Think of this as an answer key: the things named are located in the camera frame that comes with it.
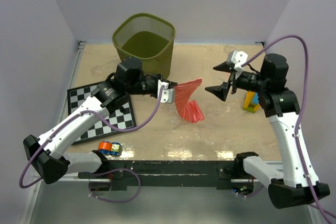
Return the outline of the red plastic trash bag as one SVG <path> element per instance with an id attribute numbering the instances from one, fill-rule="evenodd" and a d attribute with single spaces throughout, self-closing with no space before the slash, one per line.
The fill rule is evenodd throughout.
<path id="1" fill-rule="evenodd" d="M 191 95 L 201 84 L 202 79 L 198 78 L 180 83 L 174 88 L 176 110 L 179 116 L 187 122 L 197 123 L 205 119 L 196 100 L 190 100 Z"/>

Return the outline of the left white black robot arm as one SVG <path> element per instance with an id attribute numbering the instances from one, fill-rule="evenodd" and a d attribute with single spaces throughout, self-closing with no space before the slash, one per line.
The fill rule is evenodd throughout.
<path id="1" fill-rule="evenodd" d="M 109 165 L 100 152 L 71 155 L 67 153 L 69 146 L 99 121 L 118 132 L 133 132 L 144 127 L 155 116 L 161 103 L 174 101 L 176 86 L 176 82 L 164 79 L 161 74 L 144 74 L 142 61 L 138 58 L 122 60 L 116 71 L 99 83 L 65 120 L 39 137 L 29 135 L 24 139 L 28 163 L 19 179 L 20 188 L 26 188 L 23 179 L 30 166 L 46 184 L 52 184 L 68 173 L 87 172 L 97 178 L 105 177 Z M 113 126 L 106 118 L 121 109 L 131 95 L 150 95 L 157 99 L 157 104 L 143 123 L 123 130 Z"/>

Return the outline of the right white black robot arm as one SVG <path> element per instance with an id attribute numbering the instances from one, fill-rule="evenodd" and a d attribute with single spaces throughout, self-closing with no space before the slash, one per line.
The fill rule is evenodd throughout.
<path id="1" fill-rule="evenodd" d="M 308 205 L 330 195 L 328 184 L 321 183 L 307 153 L 299 122 L 300 107 L 294 92 L 286 88 L 287 59 L 278 54 L 267 54 L 258 73 L 243 70 L 247 62 L 243 51 L 232 51 L 225 62 L 214 70 L 228 72 L 229 81 L 205 90 L 225 101 L 237 89 L 258 94 L 275 133 L 283 171 L 272 168 L 254 152 L 239 153 L 229 170 L 239 178 L 256 178 L 268 189 L 272 204 L 278 208 Z"/>

